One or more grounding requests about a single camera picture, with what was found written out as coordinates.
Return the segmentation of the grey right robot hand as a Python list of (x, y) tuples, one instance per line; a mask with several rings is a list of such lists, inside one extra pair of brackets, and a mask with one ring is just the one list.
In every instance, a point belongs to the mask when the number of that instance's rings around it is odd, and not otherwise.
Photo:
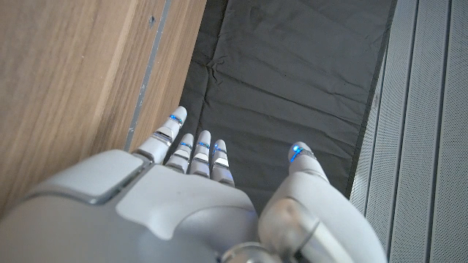
[(257, 212), (227, 147), (180, 135), (178, 107), (141, 146), (91, 156), (35, 186), (1, 220), (3, 262), (385, 262), (365, 217), (294, 143)]

